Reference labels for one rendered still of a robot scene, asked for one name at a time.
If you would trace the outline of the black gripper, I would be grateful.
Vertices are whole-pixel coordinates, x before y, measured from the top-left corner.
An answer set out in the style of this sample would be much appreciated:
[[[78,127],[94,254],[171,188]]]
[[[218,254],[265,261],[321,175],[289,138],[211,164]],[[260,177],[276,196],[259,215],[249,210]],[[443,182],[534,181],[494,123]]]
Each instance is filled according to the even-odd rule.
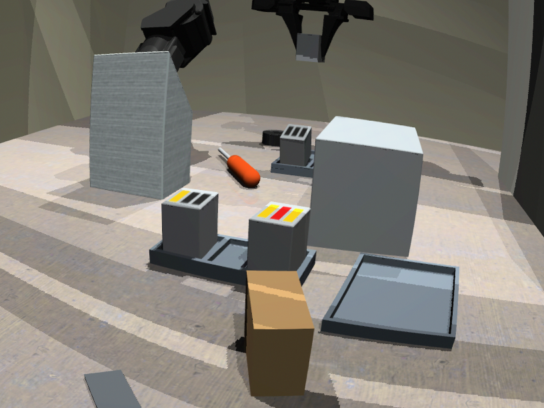
[[[318,3],[326,3],[326,5],[318,5]],[[323,19],[322,57],[328,52],[332,38],[342,22],[349,22],[348,15],[356,19],[374,20],[373,7],[367,1],[359,0],[345,0],[344,3],[333,3],[332,0],[252,0],[251,9],[274,12],[281,16],[291,34],[295,49],[297,34],[301,33],[303,21],[303,16],[299,14],[300,10],[327,11],[329,15],[324,15]]]

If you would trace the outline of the orange-handled screwdriver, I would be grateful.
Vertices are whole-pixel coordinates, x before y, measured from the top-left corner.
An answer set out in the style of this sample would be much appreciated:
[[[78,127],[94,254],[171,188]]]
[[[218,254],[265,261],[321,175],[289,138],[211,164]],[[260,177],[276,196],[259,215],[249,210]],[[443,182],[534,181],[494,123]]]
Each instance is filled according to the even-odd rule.
[[[228,155],[222,148],[218,148],[218,151],[226,158],[227,166],[230,170],[248,187],[255,187],[260,182],[260,174],[252,168],[246,161],[240,156]]]

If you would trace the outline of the brown cardboard box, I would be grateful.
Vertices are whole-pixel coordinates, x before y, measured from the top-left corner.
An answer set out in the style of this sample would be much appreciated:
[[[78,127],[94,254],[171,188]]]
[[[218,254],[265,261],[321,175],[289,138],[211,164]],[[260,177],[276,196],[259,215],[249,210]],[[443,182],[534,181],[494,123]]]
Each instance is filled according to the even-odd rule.
[[[296,271],[246,271],[251,397],[304,395],[315,330]]]

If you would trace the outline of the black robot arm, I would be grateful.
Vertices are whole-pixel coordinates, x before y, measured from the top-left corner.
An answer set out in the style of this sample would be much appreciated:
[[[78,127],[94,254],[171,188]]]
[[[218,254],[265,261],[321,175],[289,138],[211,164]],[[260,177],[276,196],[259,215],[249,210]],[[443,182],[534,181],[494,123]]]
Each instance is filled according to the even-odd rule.
[[[145,41],[135,53],[168,51],[178,72],[185,68],[216,35],[209,0],[170,0],[143,18]]]

